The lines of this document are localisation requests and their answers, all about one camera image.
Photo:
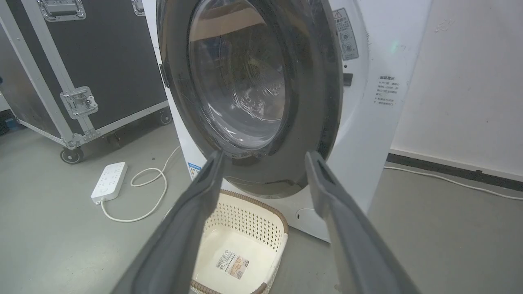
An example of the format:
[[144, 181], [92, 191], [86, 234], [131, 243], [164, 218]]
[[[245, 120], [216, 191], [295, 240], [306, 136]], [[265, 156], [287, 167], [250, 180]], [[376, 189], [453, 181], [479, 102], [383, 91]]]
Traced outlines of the printed label in basket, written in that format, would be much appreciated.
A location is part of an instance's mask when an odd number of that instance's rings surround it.
[[250, 261], [230, 250], [225, 250], [220, 256], [215, 267], [228, 275], [241, 280], [245, 274]]

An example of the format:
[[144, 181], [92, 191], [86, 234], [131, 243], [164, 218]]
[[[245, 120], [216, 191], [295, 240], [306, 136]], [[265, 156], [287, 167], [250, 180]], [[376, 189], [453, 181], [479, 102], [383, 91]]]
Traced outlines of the cream perforated laundry basket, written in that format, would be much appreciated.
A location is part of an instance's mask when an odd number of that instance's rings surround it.
[[[269, 294], [288, 231], [288, 222], [277, 209], [222, 189], [204, 225], [190, 290], [195, 294]], [[215, 267], [225, 250], [250, 261], [241, 280]]]

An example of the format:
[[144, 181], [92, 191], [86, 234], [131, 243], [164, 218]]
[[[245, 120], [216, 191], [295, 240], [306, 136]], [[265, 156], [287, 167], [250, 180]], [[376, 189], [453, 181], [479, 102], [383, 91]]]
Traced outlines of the round dark washing machine door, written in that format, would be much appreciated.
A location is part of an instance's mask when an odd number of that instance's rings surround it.
[[304, 159], [334, 147], [342, 60], [329, 0], [157, 0], [162, 62], [196, 148], [263, 198], [308, 185]]

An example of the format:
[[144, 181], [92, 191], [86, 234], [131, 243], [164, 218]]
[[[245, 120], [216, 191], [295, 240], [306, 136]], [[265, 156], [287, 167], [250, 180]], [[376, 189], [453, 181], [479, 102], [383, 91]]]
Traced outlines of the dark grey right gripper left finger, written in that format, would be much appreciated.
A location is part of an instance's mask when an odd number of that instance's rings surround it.
[[213, 152], [111, 294], [189, 294], [204, 225], [217, 207], [224, 167], [224, 153]]

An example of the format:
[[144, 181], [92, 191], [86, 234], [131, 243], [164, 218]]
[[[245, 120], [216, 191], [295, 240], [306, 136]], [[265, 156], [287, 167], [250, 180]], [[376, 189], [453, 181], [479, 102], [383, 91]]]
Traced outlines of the black flight case with casters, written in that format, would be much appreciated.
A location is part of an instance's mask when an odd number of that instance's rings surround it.
[[0, 95], [67, 164], [144, 117], [172, 122], [144, 3], [0, 0]]

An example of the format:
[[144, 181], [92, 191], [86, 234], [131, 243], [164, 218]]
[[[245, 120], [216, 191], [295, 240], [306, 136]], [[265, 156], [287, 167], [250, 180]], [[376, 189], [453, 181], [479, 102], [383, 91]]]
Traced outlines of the white washing machine body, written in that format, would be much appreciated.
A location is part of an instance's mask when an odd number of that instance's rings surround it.
[[[342, 60], [342, 110], [333, 149], [322, 158], [363, 212], [369, 210], [390, 152], [433, 1], [329, 0]], [[185, 165], [195, 179], [208, 158], [196, 148], [174, 103], [176, 91], [169, 86], [159, 48], [157, 0], [144, 4]], [[225, 178], [222, 188], [267, 203], [290, 226], [329, 242], [308, 184], [278, 199], [249, 194]]]

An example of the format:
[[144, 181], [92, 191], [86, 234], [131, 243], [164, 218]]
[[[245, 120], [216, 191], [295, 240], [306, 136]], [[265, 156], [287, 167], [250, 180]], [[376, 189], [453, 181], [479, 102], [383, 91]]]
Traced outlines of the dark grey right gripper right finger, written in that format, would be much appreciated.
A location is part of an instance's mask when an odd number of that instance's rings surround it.
[[322, 156], [308, 151], [305, 166], [314, 210], [328, 228], [342, 294], [421, 294]]

